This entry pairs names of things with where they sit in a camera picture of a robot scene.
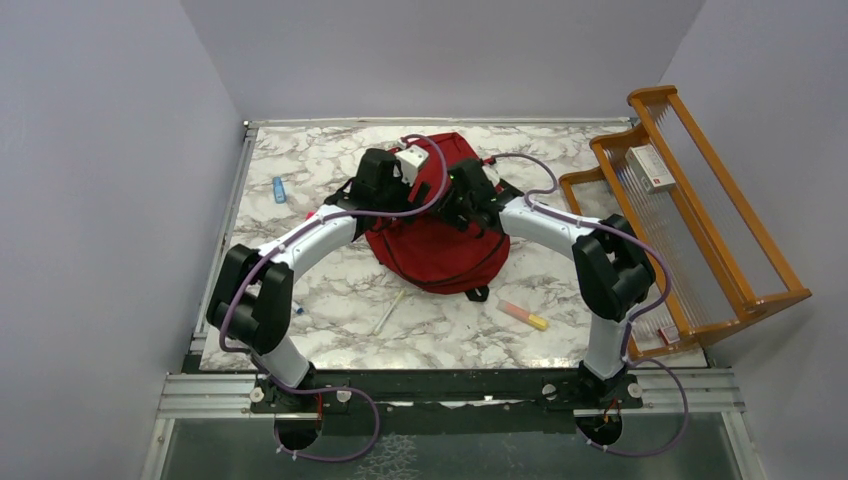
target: wooden dish rack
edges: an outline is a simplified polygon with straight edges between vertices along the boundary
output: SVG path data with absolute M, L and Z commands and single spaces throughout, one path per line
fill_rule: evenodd
M 594 184 L 612 195 L 639 238 L 653 245 L 672 273 L 664 307 L 636 322 L 634 337 L 659 340 L 674 325 L 679 340 L 640 349 L 632 358 L 706 347 L 811 295 L 742 195 L 674 86 L 644 88 L 628 96 L 640 122 L 622 133 L 592 139 L 599 166 L 560 177 L 574 213 L 583 214 L 575 187 Z M 652 144 L 676 185 L 646 194 L 624 155 Z M 657 272 L 657 289 L 666 278 Z

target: blue marker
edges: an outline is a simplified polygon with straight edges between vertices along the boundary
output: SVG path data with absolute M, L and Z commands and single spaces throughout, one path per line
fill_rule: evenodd
M 286 203 L 286 189 L 283 188 L 283 181 L 280 177 L 274 177 L 274 201 Z

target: red backpack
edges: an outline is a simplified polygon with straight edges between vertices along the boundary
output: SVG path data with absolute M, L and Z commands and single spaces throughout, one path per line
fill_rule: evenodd
M 433 135 L 430 139 L 439 145 L 448 167 L 467 158 L 479 158 L 458 133 Z M 413 144 L 426 150 L 429 157 L 409 198 L 415 198 L 426 183 L 430 187 L 423 200 L 426 202 L 438 190 L 442 166 L 429 143 L 418 140 Z M 409 283 L 431 293 L 465 293 L 474 302 L 486 301 L 488 283 L 509 256 L 507 235 L 484 231 L 476 225 L 462 232 L 429 213 L 417 215 L 411 222 L 380 220 L 365 232 L 365 238 L 377 260 Z

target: marble tabletop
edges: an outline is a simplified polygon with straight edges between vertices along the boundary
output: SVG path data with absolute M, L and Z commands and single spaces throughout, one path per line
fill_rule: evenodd
M 521 152 L 544 160 L 557 174 L 597 166 L 589 140 L 628 126 L 356 126 L 264 127 L 247 172 L 231 244 L 257 247 L 304 221 L 323 199 L 356 173 L 368 147 L 389 148 L 409 133 L 456 131 L 481 157 Z M 548 185 L 545 172 L 521 159 L 497 164 L 520 189 Z M 286 203 L 271 187 L 282 178 Z M 567 210 L 561 193 L 540 200 Z M 599 201 L 597 212 L 614 209 Z M 539 245 L 512 238 L 510 256 L 490 283 L 485 303 L 465 295 L 434 295 L 378 264 L 364 239 L 339 249 L 306 272 L 293 298 L 305 313 L 289 330 L 298 349 L 319 368 L 575 367 L 586 352 L 590 312 L 578 290 L 573 263 Z M 407 295 L 379 335 L 371 331 L 401 288 Z M 503 299 L 546 318 L 538 331 L 500 312 Z M 706 366 L 700 350 L 672 357 L 675 366 Z M 248 359 L 218 347 L 210 328 L 201 370 L 249 370 Z

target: white wall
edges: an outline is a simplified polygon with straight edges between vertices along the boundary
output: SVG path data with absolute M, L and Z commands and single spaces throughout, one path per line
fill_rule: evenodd
M 769 478 L 843 478 L 848 446 L 848 2 L 707 0 L 662 83 L 813 297 L 719 344 Z
M 176 0 L 0 2 L 0 478 L 137 478 L 241 119 Z
M 250 119 L 630 116 L 703 0 L 182 0 Z

